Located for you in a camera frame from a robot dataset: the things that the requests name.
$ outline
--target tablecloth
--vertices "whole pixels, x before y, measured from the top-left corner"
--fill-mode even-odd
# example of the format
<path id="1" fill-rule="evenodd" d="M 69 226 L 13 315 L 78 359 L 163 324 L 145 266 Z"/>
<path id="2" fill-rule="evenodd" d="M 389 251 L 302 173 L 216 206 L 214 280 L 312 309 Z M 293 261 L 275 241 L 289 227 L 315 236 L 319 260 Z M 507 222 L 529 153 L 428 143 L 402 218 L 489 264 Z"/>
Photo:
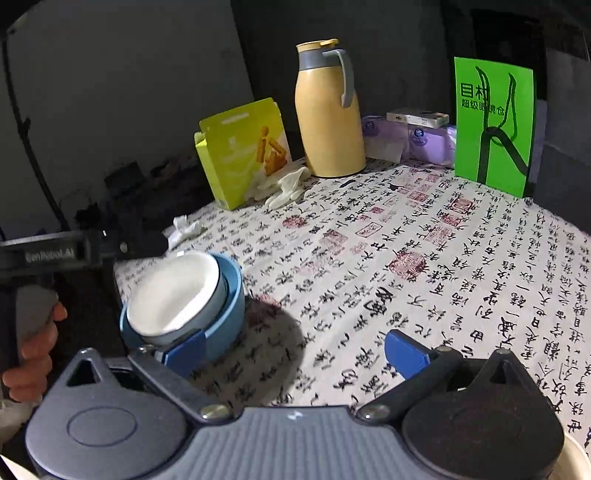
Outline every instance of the tablecloth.
<path id="1" fill-rule="evenodd" d="M 352 408 L 402 381 L 384 355 L 401 329 L 466 357 L 511 349 L 565 429 L 591 444 L 589 237 L 532 203 L 422 164 L 372 161 L 310 179 L 278 211 L 211 204 L 180 249 L 217 251 L 243 271 L 246 325 L 192 381 L 234 407 Z M 118 264 L 127 300 L 158 259 Z"/>

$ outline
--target yellow-green box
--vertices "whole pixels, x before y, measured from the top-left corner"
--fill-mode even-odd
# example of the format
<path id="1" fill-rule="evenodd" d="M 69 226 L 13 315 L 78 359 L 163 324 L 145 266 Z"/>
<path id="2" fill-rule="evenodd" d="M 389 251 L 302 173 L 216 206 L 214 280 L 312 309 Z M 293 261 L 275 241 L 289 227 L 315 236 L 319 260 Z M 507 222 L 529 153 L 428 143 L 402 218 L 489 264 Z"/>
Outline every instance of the yellow-green box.
<path id="1" fill-rule="evenodd" d="M 272 98 L 199 122 L 195 147 L 216 203 L 234 210 L 266 177 L 291 162 L 279 107 Z"/>

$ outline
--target yellow thermos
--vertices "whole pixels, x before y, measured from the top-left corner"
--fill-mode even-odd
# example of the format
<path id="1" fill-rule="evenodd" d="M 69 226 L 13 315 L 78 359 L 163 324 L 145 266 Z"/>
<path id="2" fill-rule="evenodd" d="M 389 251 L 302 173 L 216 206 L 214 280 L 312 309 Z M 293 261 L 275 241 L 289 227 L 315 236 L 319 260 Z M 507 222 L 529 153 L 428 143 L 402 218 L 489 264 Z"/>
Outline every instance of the yellow thermos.
<path id="1" fill-rule="evenodd" d="M 343 177 L 365 167 L 359 104 L 349 55 L 336 38 L 297 46 L 300 71 L 295 110 L 308 168 L 318 177 Z"/>

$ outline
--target person's hand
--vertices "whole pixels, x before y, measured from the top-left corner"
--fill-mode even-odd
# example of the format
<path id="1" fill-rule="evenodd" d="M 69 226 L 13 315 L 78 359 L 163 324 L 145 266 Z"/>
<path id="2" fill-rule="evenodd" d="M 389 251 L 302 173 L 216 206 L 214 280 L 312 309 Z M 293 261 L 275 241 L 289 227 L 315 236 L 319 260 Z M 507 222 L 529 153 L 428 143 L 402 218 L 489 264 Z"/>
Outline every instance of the person's hand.
<path id="1" fill-rule="evenodd" d="M 68 316 L 66 308 L 57 303 L 47 324 L 21 348 L 24 360 L 19 367 L 6 370 L 2 382 L 10 389 L 10 397 L 19 402 L 37 401 L 47 389 L 47 374 L 51 371 L 49 352 L 56 345 L 57 327 Z"/>

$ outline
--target gray handle grip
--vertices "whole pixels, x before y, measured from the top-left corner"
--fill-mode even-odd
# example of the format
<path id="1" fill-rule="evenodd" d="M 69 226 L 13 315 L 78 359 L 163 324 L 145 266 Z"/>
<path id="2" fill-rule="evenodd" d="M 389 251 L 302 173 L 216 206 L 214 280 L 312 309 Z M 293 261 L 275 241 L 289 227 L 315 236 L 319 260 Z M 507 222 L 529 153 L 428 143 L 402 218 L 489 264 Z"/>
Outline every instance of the gray handle grip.
<path id="1" fill-rule="evenodd" d="M 353 64 L 349 58 L 349 54 L 341 48 L 324 51 L 322 55 L 325 57 L 338 56 L 340 66 L 343 69 L 343 95 L 340 98 L 340 103 L 343 108 L 349 108 L 353 102 L 353 95 L 355 94 L 355 79 L 353 78 Z"/>

